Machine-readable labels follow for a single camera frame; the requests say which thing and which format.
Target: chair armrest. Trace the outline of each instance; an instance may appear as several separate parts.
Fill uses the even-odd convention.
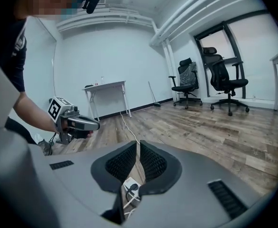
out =
[[[169,78],[171,78],[173,80],[174,86],[176,87],[176,83],[175,83],[176,76],[169,76]]]
[[[234,63],[234,64],[232,64],[232,66],[237,66],[237,65],[239,65],[240,63],[243,63],[243,62],[241,61],[241,62]]]
[[[239,79],[239,64],[240,63],[243,63],[243,62],[238,62],[238,63],[232,64],[233,67],[236,67],[236,79]]]
[[[192,71],[192,73],[194,73],[194,74],[195,74],[196,81],[198,81],[198,77],[197,77],[197,70]]]
[[[217,62],[212,63],[211,66],[213,67],[213,66],[215,66],[215,65],[217,65],[219,63],[223,63],[223,62],[224,62],[224,60],[219,60]]]

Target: sleeve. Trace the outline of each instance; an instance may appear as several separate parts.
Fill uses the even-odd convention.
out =
[[[19,92],[25,92],[23,70],[26,58],[26,39],[24,47],[10,59],[7,65],[6,76]]]

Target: office chair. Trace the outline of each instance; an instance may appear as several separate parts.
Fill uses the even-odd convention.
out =
[[[232,65],[233,67],[236,67],[236,80],[230,80],[229,73],[226,70],[222,56],[216,53],[217,50],[214,47],[203,48],[204,62],[207,64],[212,73],[211,85],[214,87],[215,90],[224,91],[225,94],[228,94],[228,99],[220,100],[216,103],[211,104],[211,110],[214,109],[214,105],[228,103],[229,116],[233,115],[233,113],[231,112],[231,104],[236,104],[237,106],[245,106],[245,111],[249,112],[250,109],[246,104],[243,104],[238,100],[231,99],[231,96],[236,95],[235,89],[242,88],[248,84],[247,79],[239,79],[239,64],[243,62],[237,62]]]
[[[200,102],[200,105],[202,105],[201,100],[188,97],[188,95],[195,96],[191,92],[193,92],[196,89],[199,89],[196,63],[192,62],[191,58],[189,58],[181,61],[179,65],[180,67],[178,68],[178,72],[180,75],[180,86],[176,86],[175,76],[170,76],[169,78],[171,78],[174,83],[174,87],[172,87],[172,90],[176,92],[182,92],[183,94],[185,94],[186,98],[174,102],[174,106],[176,106],[176,103],[181,103],[185,100],[186,100],[186,106],[185,106],[186,109],[188,109],[189,101]]]

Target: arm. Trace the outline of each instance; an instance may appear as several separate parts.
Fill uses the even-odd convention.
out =
[[[232,66],[236,67],[236,79],[239,79],[239,64],[243,62],[234,63]]]
[[[45,131],[58,133],[49,115],[29,99],[25,92],[20,93],[20,97],[14,105],[14,110],[29,125]]]
[[[27,42],[24,39],[24,45],[19,52],[13,56],[9,62],[6,76],[11,83],[20,92],[20,96],[14,105],[17,115],[29,125],[51,132],[57,132],[54,122],[50,116],[41,110],[25,93],[23,70],[26,59]]]
[[[169,76],[169,78],[171,78],[173,80],[174,86],[176,87],[176,83],[175,83],[175,76]]]

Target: white pipe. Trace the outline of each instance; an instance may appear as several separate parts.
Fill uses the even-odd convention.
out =
[[[81,20],[86,20],[86,19],[93,19],[93,18],[97,18],[97,17],[114,17],[114,16],[125,16],[127,17],[128,13],[126,12],[106,12],[106,13],[93,13],[93,14],[84,14],[84,15],[80,15],[80,16],[75,16],[75,17],[72,17],[70,19],[66,19],[66,20],[63,20],[59,23],[56,24],[57,27],[59,26],[63,26],[63,25],[66,25],[68,23],[73,23],[73,22],[76,22],[76,21],[81,21]],[[142,15],[139,15],[139,14],[130,14],[130,17],[134,17],[134,18],[137,18],[137,19],[142,19],[142,20],[147,20],[147,21],[152,21],[153,19],[149,18],[149,17],[145,17],[145,16],[142,16]]]
[[[168,73],[169,73],[170,76],[174,76],[173,72],[172,72],[171,61],[169,59],[168,49],[167,49],[166,43],[162,42],[162,47],[163,47],[164,54],[165,54],[166,60],[167,60]],[[173,83],[172,79],[170,79],[170,82],[171,82],[171,87],[174,87],[174,83]],[[173,97],[174,102],[176,102],[177,101],[176,91],[172,91],[172,97]]]
[[[186,17],[188,16],[188,14],[195,10],[196,8],[198,8],[199,6],[201,6],[203,3],[207,2],[208,0],[199,0],[197,2],[195,2],[193,5],[191,5],[188,9],[186,9],[179,17],[177,17],[172,24],[170,24],[167,29],[162,33],[161,37],[163,38],[167,38],[169,36],[169,34],[171,33],[170,31],[172,30],[176,30],[178,25],[180,24],[180,22]]]
[[[231,3],[227,4],[227,5],[224,5],[223,7],[221,7],[221,8],[219,8],[219,9],[213,11],[212,13],[209,13],[208,15],[204,16],[204,17],[201,18],[200,20],[196,21],[195,23],[191,24],[189,27],[187,27],[186,29],[184,29],[183,31],[181,31],[181,32],[180,32],[179,34],[177,34],[174,38],[172,38],[171,41],[175,40],[178,36],[182,35],[182,34],[185,33],[186,31],[188,31],[191,27],[193,27],[194,25],[196,25],[196,24],[199,23],[200,21],[206,19],[207,17],[213,15],[214,13],[219,12],[220,10],[222,10],[222,9],[228,7],[228,6],[231,6],[231,5],[233,5],[233,4],[235,4],[235,3],[238,3],[238,2],[241,2],[241,1],[245,1],[245,0],[236,0],[236,1],[234,1],[234,2],[231,2]]]
[[[127,15],[127,17],[126,17],[126,21],[125,21],[126,24],[128,23],[129,18],[130,18],[130,12],[128,12],[128,15]]]
[[[192,2],[195,0],[188,0],[183,6],[181,6],[158,30],[158,32],[153,36],[152,40],[150,41],[150,46],[155,43],[156,38],[160,37],[164,30],[185,10],[187,9]]]
[[[108,22],[108,21],[111,21],[111,22],[124,22],[126,23],[126,18],[117,18],[117,17],[109,17],[109,18],[95,18],[95,19],[86,19],[86,20],[81,20],[81,21],[78,21],[78,22],[74,22],[74,23],[69,23],[67,25],[63,25],[63,26],[59,26],[57,27],[59,31],[63,31],[63,30],[66,30],[68,28],[74,28],[74,27],[79,27],[81,25],[87,25],[87,24],[90,24],[90,23],[105,23],[105,22]],[[152,24],[148,21],[142,21],[142,20],[138,20],[138,19],[128,19],[128,23],[129,22],[138,22],[138,23],[141,23],[141,24],[146,24],[147,26],[149,27],[152,27]]]
[[[125,23],[125,21],[124,20],[110,20],[110,21],[89,22],[89,23],[84,23],[84,24],[81,24],[81,25],[71,26],[71,27],[68,27],[68,28],[65,28],[65,29],[60,29],[59,28],[58,31],[63,32],[63,31],[69,30],[69,29],[80,28],[80,27],[89,26],[89,25],[104,24],[104,23]],[[142,26],[147,26],[149,28],[152,28],[152,25],[150,25],[150,24],[139,23],[137,21],[129,20],[128,24],[136,24],[136,25],[142,25]]]
[[[155,33],[157,33],[158,28],[157,28],[157,26],[156,26],[154,20],[152,20],[152,26],[153,26],[153,28],[154,28]]]
[[[171,47],[171,43],[169,42],[168,39],[166,39],[166,43],[167,43],[167,48],[168,48],[168,56],[169,59],[171,61],[171,67],[172,67],[172,71],[173,71],[173,76],[175,76],[176,78],[176,83],[178,84],[178,79],[177,79],[177,72],[176,72],[176,64],[175,64],[175,59],[174,59],[174,53]],[[176,93],[177,96],[177,100],[180,100],[180,96]]]

